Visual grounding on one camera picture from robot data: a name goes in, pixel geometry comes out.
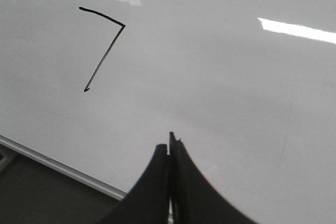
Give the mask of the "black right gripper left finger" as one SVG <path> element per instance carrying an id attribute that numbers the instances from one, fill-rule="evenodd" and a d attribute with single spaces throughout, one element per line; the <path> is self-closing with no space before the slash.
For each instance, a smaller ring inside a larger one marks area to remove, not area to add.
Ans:
<path id="1" fill-rule="evenodd" d="M 98 223 L 168 223 L 170 157 L 158 144 L 129 193 Z"/>

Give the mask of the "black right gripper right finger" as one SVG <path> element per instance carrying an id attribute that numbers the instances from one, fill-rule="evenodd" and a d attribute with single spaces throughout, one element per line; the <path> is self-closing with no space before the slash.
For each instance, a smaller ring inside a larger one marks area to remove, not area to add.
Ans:
<path id="1" fill-rule="evenodd" d="M 255 223 L 214 189 L 173 132 L 170 157 L 174 223 Z"/>

